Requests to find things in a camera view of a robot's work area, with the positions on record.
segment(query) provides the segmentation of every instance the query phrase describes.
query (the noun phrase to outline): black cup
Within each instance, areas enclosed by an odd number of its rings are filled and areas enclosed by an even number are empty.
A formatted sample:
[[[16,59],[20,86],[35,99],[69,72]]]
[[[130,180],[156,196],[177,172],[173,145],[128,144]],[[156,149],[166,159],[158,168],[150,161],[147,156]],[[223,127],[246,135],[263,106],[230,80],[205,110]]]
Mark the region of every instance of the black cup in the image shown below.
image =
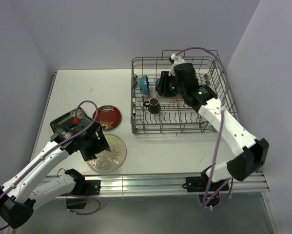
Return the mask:
[[[148,107],[151,114],[158,114],[161,110],[159,99],[153,97],[149,101],[143,103],[144,107]]]

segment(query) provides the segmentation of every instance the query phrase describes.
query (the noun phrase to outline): metal wire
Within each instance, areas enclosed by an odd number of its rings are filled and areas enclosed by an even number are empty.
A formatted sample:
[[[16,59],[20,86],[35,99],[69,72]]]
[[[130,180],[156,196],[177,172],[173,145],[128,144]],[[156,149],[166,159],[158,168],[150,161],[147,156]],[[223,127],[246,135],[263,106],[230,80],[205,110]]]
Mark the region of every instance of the metal wire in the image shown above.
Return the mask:
[[[169,56],[177,50],[162,51],[160,57],[137,57],[132,60],[132,93],[131,93],[131,125],[134,134],[163,134],[163,133],[203,133],[214,132],[215,128],[191,107],[185,104],[180,97],[160,97],[155,91],[156,80],[160,78],[161,71],[169,71],[171,63]],[[184,56],[191,62],[196,71],[199,84],[208,85],[221,98],[225,90],[225,82],[221,79],[222,70],[216,60],[211,56],[197,53],[196,56]],[[150,96],[140,91],[139,80],[143,75],[148,76]],[[143,106],[143,102],[150,98],[159,99],[161,111],[153,115]],[[229,87],[226,109],[233,117],[238,119],[238,109]]]

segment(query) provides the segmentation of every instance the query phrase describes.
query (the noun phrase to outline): table surface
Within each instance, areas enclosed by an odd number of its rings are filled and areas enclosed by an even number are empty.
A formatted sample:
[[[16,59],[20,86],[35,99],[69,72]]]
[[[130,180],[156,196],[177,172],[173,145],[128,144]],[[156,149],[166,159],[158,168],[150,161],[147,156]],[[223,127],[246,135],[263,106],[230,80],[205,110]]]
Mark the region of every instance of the table surface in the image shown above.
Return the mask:
[[[53,134],[49,123],[75,109],[83,100],[97,106],[113,105],[122,114],[122,121],[111,133],[124,140],[127,156],[122,166],[107,175],[201,172],[212,163],[218,133],[134,135],[131,130],[131,70],[61,70],[57,72],[49,97],[33,157],[41,152]],[[92,116],[94,107],[85,103],[82,108]],[[233,154],[221,140],[217,162],[232,159]],[[80,152],[69,156],[48,175],[60,168],[74,168],[84,175],[96,175]]]

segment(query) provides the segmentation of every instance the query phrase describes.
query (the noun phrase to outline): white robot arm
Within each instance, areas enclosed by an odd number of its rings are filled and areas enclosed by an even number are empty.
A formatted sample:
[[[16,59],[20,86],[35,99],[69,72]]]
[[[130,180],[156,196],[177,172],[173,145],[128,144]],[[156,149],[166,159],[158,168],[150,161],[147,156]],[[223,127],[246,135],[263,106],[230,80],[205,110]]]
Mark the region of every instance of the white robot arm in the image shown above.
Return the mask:
[[[182,57],[173,54],[170,58],[173,63],[169,71],[169,82],[160,82],[166,87],[159,87],[170,95],[181,95],[185,103],[191,106],[202,117],[219,131],[221,123],[221,101],[217,94],[207,85],[198,84],[195,77],[195,69],[191,63],[187,63]],[[222,137],[230,146],[234,158],[216,164],[212,183],[234,178],[243,181],[255,172],[264,163],[269,144],[265,139],[258,140],[250,134],[240,123],[226,110],[224,112],[224,125]],[[211,168],[201,173],[208,180]]]
[[[84,118],[73,129],[58,129],[39,155],[0,186],[0,216],[15,229],[40,206],[62,194],[85,195],[85,177],[74,169],[65,171],[58,179],[38,185],[75,151],[80,151],[84,161],[88,161],[103,150],[110,151],[110,147],[102,127],[94,120]]]

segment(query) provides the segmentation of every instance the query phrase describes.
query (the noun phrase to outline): red plate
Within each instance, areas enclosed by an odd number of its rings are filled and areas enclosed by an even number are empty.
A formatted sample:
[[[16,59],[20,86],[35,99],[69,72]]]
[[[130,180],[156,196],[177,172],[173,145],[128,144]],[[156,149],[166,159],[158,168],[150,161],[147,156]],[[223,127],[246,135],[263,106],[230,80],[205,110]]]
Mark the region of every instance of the red plate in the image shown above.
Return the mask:
[[[115,106],[100,106],[96,121],[101,124],[103,130],[111,130],[121,122],[121,112]]]

